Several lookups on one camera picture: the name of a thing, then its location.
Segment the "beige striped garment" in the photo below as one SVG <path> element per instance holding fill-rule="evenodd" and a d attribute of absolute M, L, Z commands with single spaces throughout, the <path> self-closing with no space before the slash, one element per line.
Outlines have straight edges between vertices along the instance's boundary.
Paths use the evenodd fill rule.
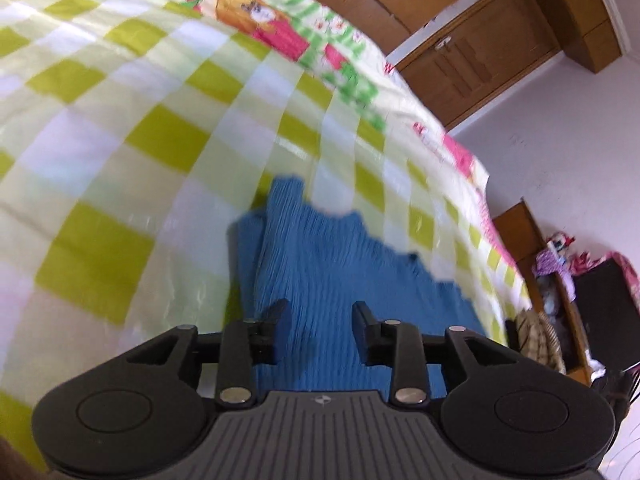
<path fill-rule="evenodd" d="M 515 324 L 521 355 L 565 375 L 560 340 L 547 315 L 535 310 L 523 310 L 516 316 Z"/>

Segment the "blue knitted sweater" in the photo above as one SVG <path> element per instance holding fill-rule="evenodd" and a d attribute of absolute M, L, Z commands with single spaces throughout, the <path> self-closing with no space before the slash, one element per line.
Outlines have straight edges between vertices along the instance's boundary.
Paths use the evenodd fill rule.
<path fill-rule="evenodd" d="M 390 369 L 366 367 L 352 336 L 352 306 L 365 302 L 379 320 L 397 318 L 440 335 L 451 325 L 484 328 L 460 287 L 439 281 L 415 254 L 370 237 L 356 212 L 332 217 L 303 198 L 299 178 L 277 178 L 265 206 L 236 226 L 243 313 L 262 318 L 290 304 L 291 328 L 277 364 L 255 370 L 257 389 L 390 391 Z"/>

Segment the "brown wooden door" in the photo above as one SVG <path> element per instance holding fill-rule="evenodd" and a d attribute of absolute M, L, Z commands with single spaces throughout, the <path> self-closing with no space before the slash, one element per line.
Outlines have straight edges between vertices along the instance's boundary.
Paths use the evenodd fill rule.
<path fill-rule="evenodd" d="M 398 70 L 451 129 L 559 50 L 536 0 L 480 0 L 400 61 Z"/>

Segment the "brown wooden side cabinet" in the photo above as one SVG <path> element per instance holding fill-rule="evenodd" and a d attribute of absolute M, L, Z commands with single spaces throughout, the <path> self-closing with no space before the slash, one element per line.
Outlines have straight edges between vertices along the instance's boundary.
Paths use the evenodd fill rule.
<path fill-rule="evenodd" d="M 577 308 L 568 299 L 558 274 L 536 276 L 535 258 L 546 247 L 544 237 L 526 201 L 520 200 L 494 219 L 502 244 L 525 282 L 525 291 L 533 310 L 547 315 L 558 334 L 566 374 L 576 382 L 591 384 L 591 367 L 587 360 L 587 339 Z M 515 318 L 508 324 L 510 346 L 518 350 Z"/>

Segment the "green checkered bed quilt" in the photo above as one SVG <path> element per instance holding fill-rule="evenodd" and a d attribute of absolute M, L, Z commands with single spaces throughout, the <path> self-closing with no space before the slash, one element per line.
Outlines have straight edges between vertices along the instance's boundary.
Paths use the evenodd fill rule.
<path fill-rule="evenodd" d="M 415 250 L 490 338 L 530 307 L 485 168 L 317 0 L 1 0 L 1 434 L 29 463 L 50 389 L 238 310 L 228 232 L 278 174 Z"/>

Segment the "purple cloth on cabinet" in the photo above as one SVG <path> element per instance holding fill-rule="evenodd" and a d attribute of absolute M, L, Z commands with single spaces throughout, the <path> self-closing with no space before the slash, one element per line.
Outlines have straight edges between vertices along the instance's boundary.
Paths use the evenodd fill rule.
<path fill-rule="evenodd" d="M 574 237 L 567 235 L 563 231 L 555 232 L 548 238 L 546 247 L 536 255 L 533 266 L 536 278 L 538 276 L 558 274 L 570 301 L 576 299 L 576 292 L 573 274 L 567 260 L 567 251 L 574 241 Z"/>

